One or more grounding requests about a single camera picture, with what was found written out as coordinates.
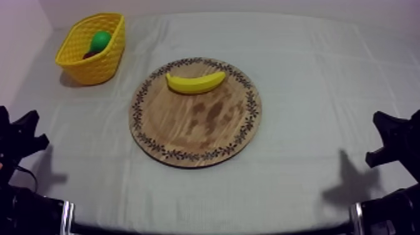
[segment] gray tablecloth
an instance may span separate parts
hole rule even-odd
[[[137,231],[251,233],[339,223],[347,207],[410,186],[395,162],[364,163],[381,147],[375,111],[420,108],[420,41],[365,26],[262,13],[129,18],[118,72],[79,87],[54,64],[69,29],[54,31],[11,109],[41,115],[48,151],[22,165],[41,194],[76,203],[76,221]],[[128,108],[146,76],[202,56],[238,67],[258,88],[262,121],[231,160],[182,170],[133,141]],[[31,180],[18,174],[14,182]]]

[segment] red fruit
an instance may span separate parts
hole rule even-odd
[[[87,59],[87,58],[92,57],[92,56],[94,56],[94,55],[96,55],[96,54],[97,54],[97,52],[96,52],[96,51],[89,51],[88,53],[86,53],[86,54],[83,56],[83,59]]]

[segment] white tablecloth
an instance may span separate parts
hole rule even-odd
[[[54,64],[55,31],[21,86],[12,119],[31,109],[52,147],[22,162],[41,194],[76,204],[76,221],[173,233],[290,231],[340,223],[357,201],[414,184],[398,163],[369,169],[381,147],[376,111],[420,109],[420,41],[366,26],[262,13],[129,18],[119,70],[79,87]],[[147,157],[128,128],[146,76],[202,56],[238,67],[258,88],[255,138],[220,165],[184,170]],[[31,185],[18,174],[14,182]]]

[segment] decorative floral border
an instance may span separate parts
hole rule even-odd
[[[174,67],[181,67],[185,65],[191,65],[194,63],[203,63],[205,65],[211,66],[218,70],[224,71],[228,73],[230,76],[235,77],[235,81],[241,83],[246,92],[246,111],[248,112],[248,116],[245,117],[245,124],[241,126],[239,129],[239,134],[234,137],[234,141],[229,143],[224,147],[219,147],[212,151],[206,151],[204,154],[194,154],[192,152],[183,152],[177,150],[167,150],[164,145],[159,144],[156,140],[147,137],[144,132],[141,130],[142,126],[142,117],[143,117],[143,109],[141,104],[144,102],[144,96],[148,94],[149,87],[152,85],[152,82],[166,74]],[[157,153],[161,153],[165,156],[166,159],[168,158],[176,158],[177,160],[185,160],[188,159],[192,162],[202,160],[212,160],[214,158],[218,158],[219,156],[225,156],[231,154],[235,151],[235,148],[242,144],[245,140],[246,136],[249,134],[251,129],[254,127],[254,123],[256,118],[260,115],[257,107],[256,97],[257,95],[251,90],[252,84],[251,82],[246,79],[241,72],[238,72],[235,68],[231,65],[221,62],[213,61],[212,59],[203,59],[201,57],[194,57],[188,59],[180,59],[178,61],[170,62],[169,64],[161,67],[159,70],[153,72],[149,79],[145,80],[141,86],[141,88],[137,91],[136,94],[136,101],[131,106],[133,108],[132,119],[134,120],[133,128],[137,132],[136,137],[137,141],[142,142],[145,144],[151,151],[156,151]]]

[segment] wall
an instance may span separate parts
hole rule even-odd
[[[298,14],[420,34],[418,0],[40,0],[55,28],[99,11],[127,16],[201,11]]]
[[[52,30],[38,1],[0,0],[0,105],[10,106]]]

